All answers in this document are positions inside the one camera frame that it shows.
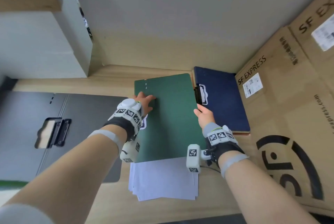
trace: hand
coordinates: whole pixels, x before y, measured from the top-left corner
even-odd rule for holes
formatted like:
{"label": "hand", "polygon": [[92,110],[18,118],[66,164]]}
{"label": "hand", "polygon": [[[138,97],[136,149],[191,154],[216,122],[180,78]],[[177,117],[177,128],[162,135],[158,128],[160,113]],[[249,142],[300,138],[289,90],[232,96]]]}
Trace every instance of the hand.
{"label": "hand", "polygon": [[153,109],[152,107],[148,107],[148,104],[150,103],[150,101],[156,99],[156,97],[153,95],[145,96],[143,92],[140,92],[138,96],[134,95],[133,99],[135,99],[136,102],[140,102],[140,104],[142,105],[144,109],[144,114],[143,114],[144,117],[148,114],[148,112],[150,112]]}
{"label": "hand", "polygon": [[215,123],[213,112],[206,107],[197,104],[198,109],[194,109],[195,115],[198,117],[199,126],[204,129],[208,123]]}

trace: cable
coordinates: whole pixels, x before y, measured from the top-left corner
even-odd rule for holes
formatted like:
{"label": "cable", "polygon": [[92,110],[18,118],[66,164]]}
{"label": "cable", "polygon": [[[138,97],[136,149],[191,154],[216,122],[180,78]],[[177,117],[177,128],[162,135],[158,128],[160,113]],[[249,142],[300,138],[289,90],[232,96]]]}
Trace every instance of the cable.
{"label": "cable", "polygon": [[212,170],[214,170],[214,171],[216,171],[216,172],[218,172],[219,174],[220,174],[220,171],[218,171],[218,170],[216,170],[215,168],[211,168],[211,167],[207,167],[207,166],[200,166],[201,168],[209,168],[209,169],[212,169]]}

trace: stack of white paper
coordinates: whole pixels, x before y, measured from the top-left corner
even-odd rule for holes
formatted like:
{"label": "stack of white paper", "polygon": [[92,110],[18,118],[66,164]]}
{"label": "stack of white paper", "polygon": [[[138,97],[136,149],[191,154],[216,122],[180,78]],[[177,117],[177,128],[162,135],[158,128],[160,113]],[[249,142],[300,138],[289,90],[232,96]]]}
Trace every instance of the stack of white paper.
{"label": "stack of white paper", "polygon": [[131,163],[129,190],[139,201],[198,197],[198,174],[186,167],[186,157]]}

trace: forearm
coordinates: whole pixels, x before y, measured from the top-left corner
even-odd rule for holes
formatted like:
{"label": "forearm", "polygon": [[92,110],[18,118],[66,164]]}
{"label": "forearm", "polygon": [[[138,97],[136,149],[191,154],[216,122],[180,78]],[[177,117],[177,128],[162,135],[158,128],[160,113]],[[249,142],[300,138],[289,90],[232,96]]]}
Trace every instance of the forearm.
{"label": "forearm", "polygon": [[[125,143],[127,133],[123,128],[107,125],[102,129],[115,133]],[[117,157],[118,148],[111,139],[93,135],[58,159],[7,204],[32,205],[55,223],[84,223]]]}
{"label": "forearm", "polygon": [[[237,151],[226,152],[219,166]],[[225,178],[248,224],[318,223],[279,184],[250,160],[234,163]]]}

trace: wooden desk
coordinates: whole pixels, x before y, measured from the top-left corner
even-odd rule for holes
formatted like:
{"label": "wooden desk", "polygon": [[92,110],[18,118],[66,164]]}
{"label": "wooden desk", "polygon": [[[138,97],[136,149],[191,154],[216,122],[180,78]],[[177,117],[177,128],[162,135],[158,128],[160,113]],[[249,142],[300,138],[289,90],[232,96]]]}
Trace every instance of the wooden desk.
{"label": "wooden desk", "polygon": [[[189,73],[130,66],[105,66],[83,79],[20,80],[15,91],[63,92],[131,97],[134,80]],[[236,136],[246,154],[254,156],[250,136]],[[102,184],[86,223],[163,223],[240,213],[226,181],[214,171],[203,169],[199,176],[199,197],[192,200],[160,198],[138,202],[128,191],[129,163],[122,163],[117,183]],[[0,193],[9,197],[12,192]]]}

